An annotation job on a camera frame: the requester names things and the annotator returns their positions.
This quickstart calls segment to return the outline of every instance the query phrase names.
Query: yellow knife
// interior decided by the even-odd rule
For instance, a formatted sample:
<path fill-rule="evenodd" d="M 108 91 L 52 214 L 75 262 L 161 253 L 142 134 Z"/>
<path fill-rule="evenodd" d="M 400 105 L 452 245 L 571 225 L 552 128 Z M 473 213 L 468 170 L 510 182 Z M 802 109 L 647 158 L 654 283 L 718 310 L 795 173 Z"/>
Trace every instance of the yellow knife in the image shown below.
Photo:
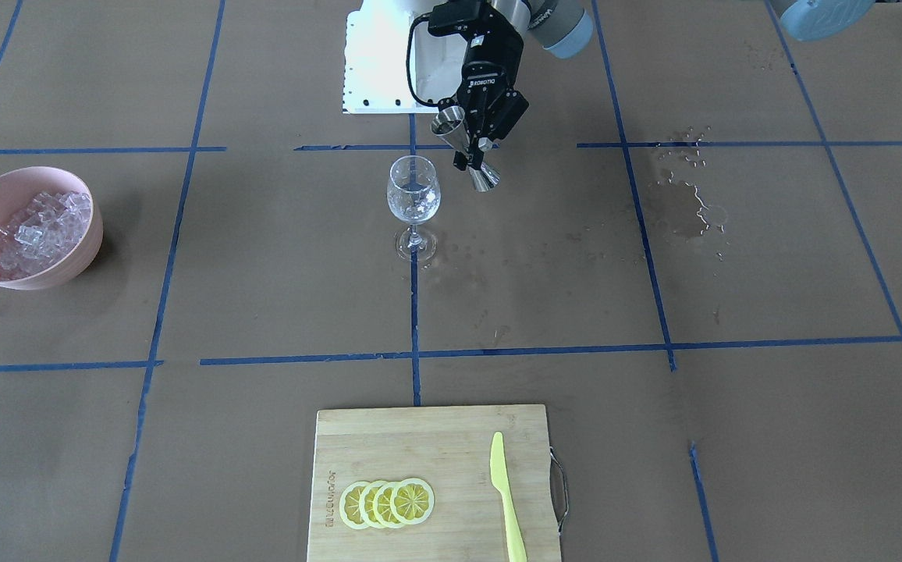
<path fill-rule="evenodd" d="M 503 522 L 507 530 L 507 554 L 510 562 L 527 562 L 527 551 L 517 523 L 517 513 L 510 495 L 510 480 L 507 478 L 507 458 L 503 453 L 503 434 L 493 434 L 493 446 L 489 451 L 489 480 L 503 497 Z"/>

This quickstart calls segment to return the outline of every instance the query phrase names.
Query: sliced lemon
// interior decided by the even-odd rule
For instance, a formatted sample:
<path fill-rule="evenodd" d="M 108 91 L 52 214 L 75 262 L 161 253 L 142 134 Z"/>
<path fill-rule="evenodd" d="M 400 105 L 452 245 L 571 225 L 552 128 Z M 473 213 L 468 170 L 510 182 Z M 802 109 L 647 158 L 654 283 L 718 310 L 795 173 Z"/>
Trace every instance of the sliced lemon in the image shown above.
<path fill-rule="evenodd" d="M 359 480 L 350 486 L 347 486 L 340 494 L 340 520 L 343 524 L 351 527 L 351 529 L 364 529 L 368 526 L 364 518 L 361 517 L 361 509 L 359 501 L 364 487 L 367 486 L 364 480 Z"/>
<path fill-rule="evenodd" d="M 402 482 L 390 482 L 383 487 L 378 488 L 375 497 L 372 499 L 372 507 L 374 508 L 375 519 L 382 524 L 383 527 L 389 529 L 399 529 L 406 524 L 395 518 L 392 513 L 392 496 L 396 489 L 402 485 Z"/>
<path fill-rule="evenodd" d="M 425 480 L 407 478 L 399 482 L 389 504 L 397 521 L 419 525 L 434 510 L 434 489 Z"/>
<path fill-rule="evenodd" d="M 375 529 L 384 529 L 385 526 L 378 522 L 375 518 L 375 494 L 378 488 L 388 484 L 388 480 L 375 480 L 364 487 L 361 492 L 361 498 L 357 499 L 357 509 L 361 515 L 361 519 L 368 524 L 369 527 Z"/>

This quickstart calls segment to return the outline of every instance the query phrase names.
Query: wine glass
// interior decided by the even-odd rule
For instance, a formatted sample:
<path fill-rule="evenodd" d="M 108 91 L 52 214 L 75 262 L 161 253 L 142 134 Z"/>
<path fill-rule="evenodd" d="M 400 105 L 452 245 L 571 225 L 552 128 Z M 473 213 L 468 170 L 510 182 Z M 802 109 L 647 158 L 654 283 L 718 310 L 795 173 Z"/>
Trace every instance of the wine glass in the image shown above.
<path fill-rule="evenodd" d="M 437 237 L 418 225 L 437 213 L 441 187 L 434 163 L 422 156 L 403 156 L 392 164 L 388 182 L 389 209 L 409 228 L 396 235 L 399 257 L 409 260 L 416 252 L 418 262 L 428 261 L 437 251 Z"/>

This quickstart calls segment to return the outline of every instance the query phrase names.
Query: metal handle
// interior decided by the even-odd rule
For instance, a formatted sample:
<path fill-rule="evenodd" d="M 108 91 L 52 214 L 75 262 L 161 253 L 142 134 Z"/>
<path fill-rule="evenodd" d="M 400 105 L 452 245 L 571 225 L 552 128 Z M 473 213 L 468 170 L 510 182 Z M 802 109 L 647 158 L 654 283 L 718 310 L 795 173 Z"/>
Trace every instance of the metal handle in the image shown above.
<path fill-rule="evenodd" d="M 555 456 L 555 447 L 548 445 L 548 455 L 552 457 L 552 466 L 557 467 L 559 469 L 559 474 L 562 476 L 562 498 L 565 502 L 563 507 L 564 511 L 562 515 L 559 516 L 558 509 L 555 509 L 555 519 L 559 521 L 559 536 L 562 536 L 562 527 L 566 524 L 566 518 L 569 517 L 569 479 L 566 477 L 566 469 L 562 467 L 562 463 L 559 462 L 558 457 Z M 555 489 L 552 488 L 552 505 L 555 505 Z"/>

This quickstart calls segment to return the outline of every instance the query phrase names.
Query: cutting board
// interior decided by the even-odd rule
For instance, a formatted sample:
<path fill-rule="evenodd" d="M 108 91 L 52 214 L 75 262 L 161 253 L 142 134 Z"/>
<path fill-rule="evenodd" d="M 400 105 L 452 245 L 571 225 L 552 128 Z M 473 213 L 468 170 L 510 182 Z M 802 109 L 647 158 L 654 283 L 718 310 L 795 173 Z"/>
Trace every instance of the cutting board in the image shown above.
<path fill-rule="evenodd" d="M 540 404 L 319 411 L 307 561 L 505 562 L 503 508 L 489 481 L 496 431 L 528 559 L 561 562 Z M 340 520 L 340 494 L 352 482 L 411 477 L 434 489 L 423 523 L 354 530 Z"/>

